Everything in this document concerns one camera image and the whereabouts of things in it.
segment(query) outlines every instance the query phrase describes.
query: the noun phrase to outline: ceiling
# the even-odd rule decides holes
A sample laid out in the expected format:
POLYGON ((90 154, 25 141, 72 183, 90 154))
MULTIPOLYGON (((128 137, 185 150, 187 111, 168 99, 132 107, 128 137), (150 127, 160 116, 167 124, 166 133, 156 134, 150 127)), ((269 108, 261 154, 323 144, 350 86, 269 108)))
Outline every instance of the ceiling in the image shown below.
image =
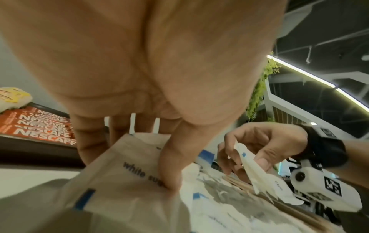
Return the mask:
MULTIPOLYGON (((308 9, 308 14, 278 38, 274 55, 334 83, 369 106, 369 61, 362 60, 369 54, 369 4, 292 0, 289 9, 292 13, 308 9)), ((285 18, 284 27, 287 24, 291 22, 285 18)), ((272 94, 357 138, 369 132, 369 114, 332 88, 283 67, 269 83, 272 94)))

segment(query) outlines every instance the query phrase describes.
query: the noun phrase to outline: black wrist strap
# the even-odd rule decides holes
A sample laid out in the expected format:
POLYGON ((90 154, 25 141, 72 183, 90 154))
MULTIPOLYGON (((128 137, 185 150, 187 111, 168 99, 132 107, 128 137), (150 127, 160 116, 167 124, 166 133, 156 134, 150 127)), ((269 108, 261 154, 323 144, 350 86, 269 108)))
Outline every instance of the black wrist strap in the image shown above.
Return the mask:
POLYGON ((336 138, 322 137, 315 128, 299 125, 307 134, 307 146, 305 150, 292 156, 299 161, 309 159, 310 162, 321 164, 323 168, 340 167, 348 161, 346 148, 343 142, 336 138))

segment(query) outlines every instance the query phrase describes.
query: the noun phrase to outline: led light strip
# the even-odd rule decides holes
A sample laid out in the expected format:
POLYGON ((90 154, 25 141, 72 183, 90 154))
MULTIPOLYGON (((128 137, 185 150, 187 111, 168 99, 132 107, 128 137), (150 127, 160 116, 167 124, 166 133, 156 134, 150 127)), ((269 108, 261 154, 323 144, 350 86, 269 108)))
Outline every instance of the led light strip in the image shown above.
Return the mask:
MULTIPOLYGON (((335 88, 336 87, 334 84, 332 84, 330 82, 327 82, 326 80, 321 79, 321 78, 319 78, 319 77, 317 77, 315 75, 312 75, 312 74, 310 74, 310 73, 308 73, 306 71, 303 71, 302 69, 299 69, 299 68, 297 68, 297 67, 295 67, 295 66, 293 66, 293 65, 291 65, 291 64, 289 64, 289 63, 287 63, 285 61, 282 61, 282 60, 280 60, 280 59, 278 59, 276 57, 273 57, 271 55, 267 55, 267 57, 269 59, 272 59, 273 61, 275 61, 275 62, 283 65, 283 66, 286 66, 288 68, 291 68, 291 69, 293 69, 293 70, 295 70, 295 71, 297 71, 297 72, 299 72, 299 73, 301 73, 301 74, 303 74, 303 75, 305 75, 307 77, 310 77, 310 78, 312 78, 312 79, 314 79, 314 80, 316 80, 318 82, 321 82, 321 83, 323 83, 323 84, 325 84, 325 85, 327 85, 327 86, 329 86, 331 88, 335 88)), ((352 97, 351 95, 349 95, 347 92, 345 92, 341 88, 337 88, 336 91, 338 91, 341 95, 343 95, 344 97, 348 98, 349 100, 351 100, 356 105, 358 105, 359 107, 361 107, 362 109, 364 109, 366 112, 369 113, 369 108, 367 106, 365 106, 363 103, 361 103, 360 101, 358 101, 357 99, 355 99, 354 97, 352 97)))

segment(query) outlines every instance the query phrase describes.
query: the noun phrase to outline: forearm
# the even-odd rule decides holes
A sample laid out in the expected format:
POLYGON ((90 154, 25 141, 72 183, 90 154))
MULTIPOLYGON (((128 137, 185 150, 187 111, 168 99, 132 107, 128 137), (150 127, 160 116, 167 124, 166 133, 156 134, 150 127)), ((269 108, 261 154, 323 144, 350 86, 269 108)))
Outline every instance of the forearm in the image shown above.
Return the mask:
POLYGON ((349 161, 341 167, 329 168, 343 180, 369 188, 369 142, 344 141, 349 161))

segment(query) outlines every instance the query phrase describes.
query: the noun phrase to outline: hand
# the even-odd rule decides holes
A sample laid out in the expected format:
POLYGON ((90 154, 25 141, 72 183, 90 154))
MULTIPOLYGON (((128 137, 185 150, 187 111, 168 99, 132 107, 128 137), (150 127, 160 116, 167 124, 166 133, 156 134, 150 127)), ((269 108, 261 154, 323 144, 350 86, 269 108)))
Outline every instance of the hand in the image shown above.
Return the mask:
POLYGON ((286 0, 0 0, 0 30, 16 56, 69 111, 89 164, 130 127, 156 117, 175 131, 164 183, 244 112, 286 0))
POLYGON ((245 144, 256 155, 256 163, 268 171, 274 164, 304 151, 308 134, 299 126, 272 122, 246 123, 227 133, 224 142, 218 145, 218 164, 225 174, 234 171, 241 180, 248 182, 245 170, 241 169, 239 154, 234 149, 236 140, 245 144))

